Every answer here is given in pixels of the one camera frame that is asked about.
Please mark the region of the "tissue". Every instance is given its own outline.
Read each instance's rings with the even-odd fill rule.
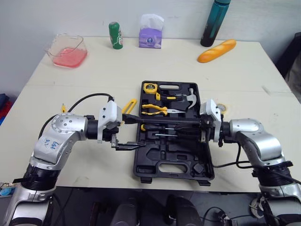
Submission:
[[[164,19],[156,14],[144,14],[140,21],[139,47],[161,48]]]

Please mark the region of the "toolbox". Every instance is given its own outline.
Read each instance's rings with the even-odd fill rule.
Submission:
[[[139,116],[143,123],[138,124],[136,141],[146,145],[136,149],[134,161],[134,174],[141,183],[150,184],[152,178],[178,178],[210,186],[214,170],[209,145],[184,130],[186,125],[198,124],[200,104],[195,83],[142,82]],[[163,165],[182,170],[162,170]]]

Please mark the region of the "tissue box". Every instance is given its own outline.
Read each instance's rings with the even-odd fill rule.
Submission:
[[[162,31],[152,28],[144,28],[139,32],[139,47],[161,48]]]

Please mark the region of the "white wall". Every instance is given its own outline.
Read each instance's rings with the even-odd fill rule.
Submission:
[[[213,0],[0,0],[0,93],[16,97],[57,33],[108,36],[118,21],[137,37],[144,13],[165,18],[164,38],[200,39]],[[276,61],[301,31],[301,0],[232,0],[217,39],[259,41]]]

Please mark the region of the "handwritten label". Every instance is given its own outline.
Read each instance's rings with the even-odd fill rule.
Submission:
[[[44,141],[44,146],[47,149],[51,149],[53,151],[55,151],[59,145],[60,144],[58,142],[54,141],[54,140],[45,139],[45,141]]]

